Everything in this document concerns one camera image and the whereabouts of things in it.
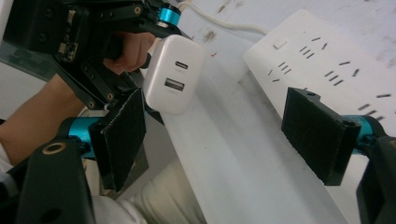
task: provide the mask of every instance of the forearm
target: forearm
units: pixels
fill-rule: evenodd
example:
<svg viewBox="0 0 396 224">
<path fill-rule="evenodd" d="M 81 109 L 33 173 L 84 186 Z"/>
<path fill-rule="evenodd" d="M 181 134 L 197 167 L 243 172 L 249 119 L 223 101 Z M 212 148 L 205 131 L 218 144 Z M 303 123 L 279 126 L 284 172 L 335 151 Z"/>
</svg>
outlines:
<svg viewBox="0 0 396 224">
<path fill-rule="evenodd" d="M 77 116 L 83 106 L 64 81 L 55 75 L 0 125 L 0 142 L 11 164 L 18 164 L 51 140 L 62 121 Z"/>
</svg>

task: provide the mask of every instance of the person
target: person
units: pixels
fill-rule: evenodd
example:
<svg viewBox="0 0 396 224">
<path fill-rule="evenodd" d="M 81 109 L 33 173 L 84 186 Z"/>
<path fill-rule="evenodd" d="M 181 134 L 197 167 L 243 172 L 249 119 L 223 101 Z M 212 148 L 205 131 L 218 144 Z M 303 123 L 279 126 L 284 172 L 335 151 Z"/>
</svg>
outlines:
<svg viewBox="0 0 396 224">
<path fill-rule="evenodd" d="M 121 74 L 144 64 L 155 37 L 150 33 L 117 33 L 123 52 L 117 60 L 105 59 L 107 68 Z M 50 141 L 63 120 L 76 117 L 84 104 L 58 76 L 0 125 L 0 173 L 28 158 Z M 205 223 L 179 160 L 171 162 L 130 199 L 116 202 L 92 197 L 98 223 Z"/>
</svg>

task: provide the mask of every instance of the power strip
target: power strip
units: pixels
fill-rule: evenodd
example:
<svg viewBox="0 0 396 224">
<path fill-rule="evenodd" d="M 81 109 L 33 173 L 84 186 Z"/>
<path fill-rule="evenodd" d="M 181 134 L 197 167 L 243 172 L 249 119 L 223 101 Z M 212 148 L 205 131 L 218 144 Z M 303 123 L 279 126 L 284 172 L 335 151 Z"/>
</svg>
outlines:
<svg viewBox="0 0 396 224">
<path fill-rule="evenodd" d="M 340 115 L 370 115 L 396 136 L 396 76 L 329 24 L 300 10 L 244 55 L 279 116 L 288 87 L 315 92 Z"/>
</svg>

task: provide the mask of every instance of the white charger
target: white charger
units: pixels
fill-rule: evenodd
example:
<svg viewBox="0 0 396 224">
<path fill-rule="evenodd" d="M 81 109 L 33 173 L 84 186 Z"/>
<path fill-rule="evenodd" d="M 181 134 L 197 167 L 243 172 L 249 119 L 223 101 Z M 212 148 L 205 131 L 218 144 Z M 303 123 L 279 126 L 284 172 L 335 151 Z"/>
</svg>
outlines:
<svg viewBox="0 0 396 224">
<path fill-rule="evenodd" d="M 162 113 L 182 114 L 190 104 L 205 59 L 205 49 L 184 36 L 160 40 L 143 84 L 148 106 Z"/>
</svg>

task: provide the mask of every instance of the power cord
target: power cord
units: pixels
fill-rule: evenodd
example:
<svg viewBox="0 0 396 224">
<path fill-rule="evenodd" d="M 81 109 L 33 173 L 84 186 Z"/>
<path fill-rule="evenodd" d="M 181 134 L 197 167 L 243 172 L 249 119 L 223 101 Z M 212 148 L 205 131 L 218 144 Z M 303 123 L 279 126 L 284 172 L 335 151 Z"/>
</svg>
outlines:
<svg viewBox="0 0 396 224">
<path fill-rule="evenodd" d="M 196 5 L 194 5 L 191 2 L 181 2 L 181 3 L 177 4 L 177 8 L 181 8 L 183 6 L 191 7 L 195 12 L 197 12 L 199 15 L 201 15 L 202 17 L 204 17 L 208 21 L 211 21 L 214 24 L 216 24 L 216 25 L 218 25 L 220 27 L 226 28 L 226 29 L 256 32 L 256 33 L 260 33 L 262 35 L 268 35 L 268 33 L 269 33 L 269 31 L 267 29 L 262 28 L 260 26 L 256 26 L 256 25 L 233 24 L 233 23 L 227 23 L 227 22 L 224 22 L 224 21 L 220 21 L 220 20 L 214 18 L 213 16 L 203 12 L 201 9 L 199 9 Z"/>
</svg>

